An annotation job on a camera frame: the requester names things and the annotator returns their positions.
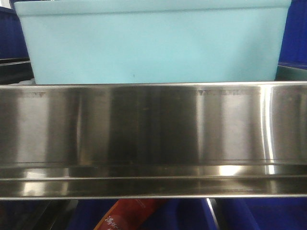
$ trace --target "plastic bin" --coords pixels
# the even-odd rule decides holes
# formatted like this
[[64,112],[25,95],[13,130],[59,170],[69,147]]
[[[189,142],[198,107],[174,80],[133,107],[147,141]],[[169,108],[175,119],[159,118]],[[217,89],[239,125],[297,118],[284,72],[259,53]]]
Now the plastic bin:
[[35,80],[274,80],[290,0],[63,0],[15,4]]
[[[66,230],[94,229],[115,200],[81,200]],[[216,230],[203,199],[171,199],[153,213],[141,230]]]
[[0,7],[0,59],[28,57],[15,10]]
[[222,200],[231,230],[306,230],[307,198]]
[[306,41],[307,0],[294,0],[285,25],[280,61],[307,64]]

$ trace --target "metal rack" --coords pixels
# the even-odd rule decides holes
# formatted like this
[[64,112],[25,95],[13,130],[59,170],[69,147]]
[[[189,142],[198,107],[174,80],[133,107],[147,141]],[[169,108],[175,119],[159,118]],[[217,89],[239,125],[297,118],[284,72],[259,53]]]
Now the metal rack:
[[1,86],[0,97],[1,199],[307,194],[307,81]]

